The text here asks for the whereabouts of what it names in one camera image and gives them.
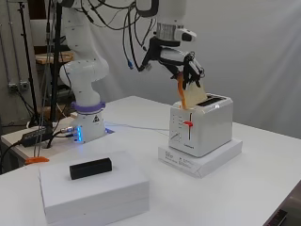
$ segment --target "white wall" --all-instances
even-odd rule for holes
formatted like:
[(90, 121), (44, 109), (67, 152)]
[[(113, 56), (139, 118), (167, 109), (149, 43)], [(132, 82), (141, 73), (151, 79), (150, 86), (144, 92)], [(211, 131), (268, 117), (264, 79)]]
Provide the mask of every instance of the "white wall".
[[(102, 13), (107, 20), (112, 15), (107, 8)], [(112, 25), (122, 24), (118, 17)], [(198, 41), (182, 49), (196, 52), (208, 92), (233, 99), (235, 121), (301, 137), (300, 0), (188, 0), (185, 24)], [(153, 64), (149, 73), (128, 69), (121, 32), (92, 29), (111, 70), (95, 86), (103, 100), (137, 95), (172, 104), (179, 99), (176, 81), (160, 65)], [(141, 23), (139, 33), (146, 29)], [(142, 60), (144, 53), (136, 50)]]

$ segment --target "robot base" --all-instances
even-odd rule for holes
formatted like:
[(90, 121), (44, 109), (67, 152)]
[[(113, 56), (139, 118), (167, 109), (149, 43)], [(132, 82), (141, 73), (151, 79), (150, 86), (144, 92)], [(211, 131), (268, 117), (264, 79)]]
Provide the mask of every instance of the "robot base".
[(85, 115), (77, 113), (71, 126), (75, 128), (74, 141), (78, 143), (87, 143), (106, 135), (101, 111)]
[(233, 138), (230, 142), (207, 153), (194, 157), (168, 146), (159, 147), (158, 158), (169, 166), (193, 177), (202, 178), (242, 152), (243, 141)]

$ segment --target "pole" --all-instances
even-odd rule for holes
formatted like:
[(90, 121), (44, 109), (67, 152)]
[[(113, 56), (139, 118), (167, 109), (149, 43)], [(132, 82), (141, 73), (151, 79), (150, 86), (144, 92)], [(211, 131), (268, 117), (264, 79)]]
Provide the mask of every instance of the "pole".
[(20, 68), (19, 68), (19, 59), (17, 56), (17, 50), (16, 50), (16, 43), (15, 43), (15, 39), (14, 39), (14, 35), (13, 35), (13, 29), (12, 29), (12, 21), (11, 21), (11, 16), (10, 16), (10, 10), (9, 10), (9, 2), (7, 0), (7, 9), (8, 9), (8, 19), (9, 19), (9, 28), (10, 28), (10, 34), (11, 34), (11, 39), (12, 39), (12, 48), (13, 48), (13, 53), (15, 56), (15, 61), (16, 61), (16, 68), (17, 68), (17, 74), (18, 74), (18, 78), (19, 78), (19, 82), (21, 82), (22, 78), (20, 75)]
[(24, 38), (27, 69), (28, 69), (28, 74), (29, 74), (28, 81), (29, 81), (29, 84), (30, 84), (32, 104), (34, 106), (35, 121), (36, 121), (37, 124), (39, 124), (39, 113), (38, 113), (38, 108), (37, 108), (37, 100), (36, 100), (36, 93), (35, 93), (35, 87), (34, 87), (34, 80), (32, 78), (32, 72), (31, 72), (30, 57), (29, 57), (29, 50), (28, 50), (28, 43), (27, 43), (27, 36), (26, 36), (25, 21), (24, 21), (24, 4), (22, 2), (19, 2), (19, 4), (20, 4), (20, 9), (18, 9), (18, 10), (21, 14), (22, 29), (23, 29), (22, 36)]
[(57, 94), (57, 77), (59, 74), (59, 46), (60, 46), (60, 29), (61, 29), (62, 7), (56, 3), (56, 24), (55, 24), (55, 55), (54, 55), (54, 72), (53, 72), (53, 86), (51, 95), (51, 110), (50, 121), (55, 121), (56, 112), (56, 94)]

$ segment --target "metal stand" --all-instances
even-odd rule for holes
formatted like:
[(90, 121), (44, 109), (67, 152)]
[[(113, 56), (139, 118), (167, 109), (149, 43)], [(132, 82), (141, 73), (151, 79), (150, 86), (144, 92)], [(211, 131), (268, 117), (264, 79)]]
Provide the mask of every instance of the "metal stand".
[(56, 95), (57, 95), (57, 77), (59, 74), (59, 46), (60, 46), (60, 29), (61, 29), (62, 7), (56, 4), (56, 25), (55, 25), (55, 55), (54, 55), (54, 72), (53, 72), (53, 85), (51, 95), (51, 111), (50, 121), (55, 121), (56, 111)]
[(31, 121), (31, 123), (38, 125), (39, 124), (39, 113), (37, 108), (37, 99), (36, 99), (36, 93), (35, 93), (35, 87), (34, 87), (34, 80), (32, 77), (31, 72), (31, 65), (30, 65), (30, 57), (29, 57), (29, 50), (28, 50), (28, 43), (27, 43), (27, 36), (26, 36), (26, 28), (25, 28), (25, 21), (24, 21), (24, 3), (20, 2), (20, 9), (18, 11), (21, 15), (22, 20), (22, 29), (23, 29), (23, 38), (24, 38), (24, 46), (25, 46), (25, 52), (26, 52), (26, 61), (27, 61), (27, 69), (28, 69), (28, 81), (30, 84), (30, 90), (31, 90), (31, 98), (32, 98), (32, 104), (34, 107), (34, 120)]

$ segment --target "white table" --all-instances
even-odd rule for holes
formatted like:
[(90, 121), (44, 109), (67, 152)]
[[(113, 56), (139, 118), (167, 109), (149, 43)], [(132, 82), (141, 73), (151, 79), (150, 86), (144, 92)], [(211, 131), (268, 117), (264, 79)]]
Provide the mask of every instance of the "white table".
[[(137, 97), (108, 104), (104, 118), (114, 123), (168, 128), (169, 106)], [(116, 222), (134, 225), (263, 225), (301, 179), (301, 140), (233, 124), (243, 153), (203, 179), (181, 173), (157, 159), (165, 131), (112, 126), (117, 131), (50, 157), (47, 164), (121, 148), (150, 179), (150, 211)], [(45, 226), (39, 166), (0, 177), (1, 225)]]

